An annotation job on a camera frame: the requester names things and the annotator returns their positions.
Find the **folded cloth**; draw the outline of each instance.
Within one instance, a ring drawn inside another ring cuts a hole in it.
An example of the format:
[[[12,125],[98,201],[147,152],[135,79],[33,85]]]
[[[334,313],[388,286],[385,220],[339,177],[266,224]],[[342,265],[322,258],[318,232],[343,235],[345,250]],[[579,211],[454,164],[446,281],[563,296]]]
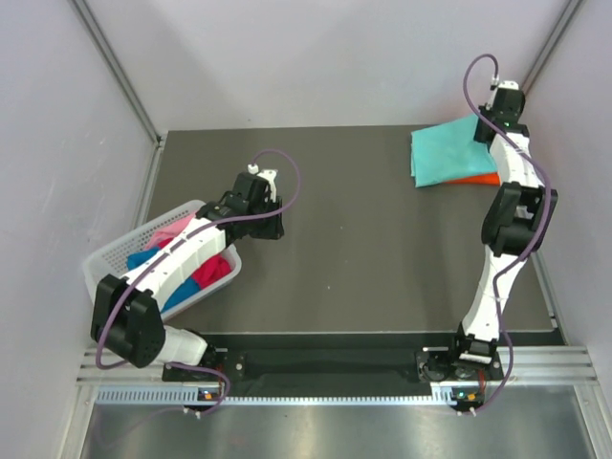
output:
[[[447,184],[478,184],[478,185],[495,185],[500,186],[501,181],[497,172],[493,174],[474,175],[465,179],[449,180]]]
[[[165,239],[173,239],[181,234],[181,232],[187,228],[187,225],[194,215],[195,213],[190,213],[187,217],[177,220],[167,227],[163,227],[162,229],[155,231],[151,236],[151,239],[149,239],[149,242],[147,242],[144,246],[144,249],[148,251],[149,249],[159,246],[160,242],[164,241]]]
[[[497,171],[487,146],[475,142],[478,117],[469,115],[412,133],[411,167],[416,187]]]
[[[126,261],[127,269],[131,271],[138,268],[142,263],[146,263],[158,251],[160,251],[160,249],[163,249],[170,242],[172,242],[172,239],[174,239],[174,237],[161,241],[158,247],[128,255]],[[210,284],[213,284],[229,273],[231,273],[231,266],[230,263],[228,263],[228,260],[221,255],[212,256],[174,291],[174,293],[166,301],[164,307],[162,308],[162,312],[164,313],[172,309],[177,304],[185,301],[190,296],[197,294]]]

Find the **orange cloth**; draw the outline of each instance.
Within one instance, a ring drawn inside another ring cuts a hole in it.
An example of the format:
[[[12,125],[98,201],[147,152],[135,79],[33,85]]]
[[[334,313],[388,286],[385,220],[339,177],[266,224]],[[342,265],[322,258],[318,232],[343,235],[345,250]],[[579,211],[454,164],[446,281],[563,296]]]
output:
[[[466,177],[465,179],[449,180],[447,184],[479,184],[479,185],[495,185],[500,186],[501,182],[499,176],[496,173],[475,175],[473,177]]]

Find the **pink cloth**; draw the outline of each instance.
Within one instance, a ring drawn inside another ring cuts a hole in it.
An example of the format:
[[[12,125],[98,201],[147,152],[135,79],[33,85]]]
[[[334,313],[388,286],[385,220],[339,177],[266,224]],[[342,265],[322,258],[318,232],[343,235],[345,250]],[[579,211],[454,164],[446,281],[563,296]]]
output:
[[[160,245],[165,239],[174,239],[176,236],[181,234],[181,232],[187,228],[187,225],[195,215],[195,212],[190,213],[187,217],[182,218],[181,220],[177,220],[174,223],[171,223],[167,227],[162,229],[158,229],[153,233],[149,242],[144,246],[144,250],[148,251],[149,249],[153,249]]]

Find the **teal towel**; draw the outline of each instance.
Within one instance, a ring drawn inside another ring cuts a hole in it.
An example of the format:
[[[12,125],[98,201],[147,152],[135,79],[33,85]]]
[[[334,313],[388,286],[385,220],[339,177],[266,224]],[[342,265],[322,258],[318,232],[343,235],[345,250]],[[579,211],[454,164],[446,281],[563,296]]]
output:
[[[412,177],[416,186],[497,172],[484,143],[475,142],[478,117],[469,115],[412,133]]]

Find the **red cloth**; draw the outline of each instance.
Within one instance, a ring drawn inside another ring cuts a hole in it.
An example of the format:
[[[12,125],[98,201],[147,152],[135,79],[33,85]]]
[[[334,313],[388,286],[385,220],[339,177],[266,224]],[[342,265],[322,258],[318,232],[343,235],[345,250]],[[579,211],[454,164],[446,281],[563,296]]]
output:
[[[172,238],[165,239],[158,244],[158,247],[163,249],[170,242],[172,242]],[[214,255],[205,261],[200,268],[195,270],[191,277],[200,286],[200,290],[204,290],[210,284],[222,279],[229,273],[231,273],[231,266],[228,260],[221,255]]]

